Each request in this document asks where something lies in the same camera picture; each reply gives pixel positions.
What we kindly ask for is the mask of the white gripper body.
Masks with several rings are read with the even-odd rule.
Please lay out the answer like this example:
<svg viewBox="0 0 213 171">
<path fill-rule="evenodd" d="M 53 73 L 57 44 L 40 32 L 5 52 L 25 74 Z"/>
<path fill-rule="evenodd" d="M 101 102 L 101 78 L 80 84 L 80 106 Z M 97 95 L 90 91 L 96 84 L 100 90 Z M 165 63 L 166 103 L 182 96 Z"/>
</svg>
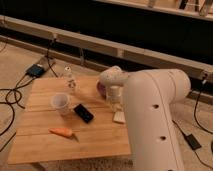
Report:
<svg viewBox="0 0 213 171">
<path fill-rule="evenodd" d="M 106 89 L 106 99 L 114 112 L 122 110 L 122 94 L 119 86 L 109 86 Z"/>
</svg>

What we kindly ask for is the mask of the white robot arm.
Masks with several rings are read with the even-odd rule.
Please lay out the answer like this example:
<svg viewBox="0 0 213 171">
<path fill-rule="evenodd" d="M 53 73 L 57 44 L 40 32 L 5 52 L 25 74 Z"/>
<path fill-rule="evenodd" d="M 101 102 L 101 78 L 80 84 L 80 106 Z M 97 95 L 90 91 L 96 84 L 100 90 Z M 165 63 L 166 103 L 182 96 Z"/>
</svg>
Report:
<svg viewBox="0 0 213 171">
<path fill-rule="evenodd" d="M 170 105 L 191 88 L 180 69 L 124 72 L 118 66 L 103 71 L 100 83 L 123 88 L 123 110 L 135 171 L 185 171 L 172 123 Z"/>
</svg>

